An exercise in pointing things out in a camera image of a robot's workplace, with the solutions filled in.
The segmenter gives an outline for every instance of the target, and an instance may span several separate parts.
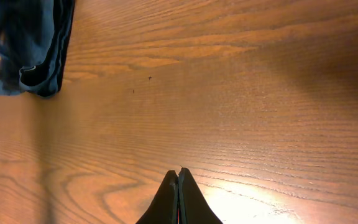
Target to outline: wood grain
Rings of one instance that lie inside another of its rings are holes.
[[[78,0],[62,92],[0,96],[0,223],[134,223],[180,166],[224,223],[358,223],[358,1]]]

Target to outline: wooden floor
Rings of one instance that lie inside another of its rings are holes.
[[[358,0],[77,0],[62,92],[0,96],[0,223],[134,223],[180,166],[224,223],[358,223]]]

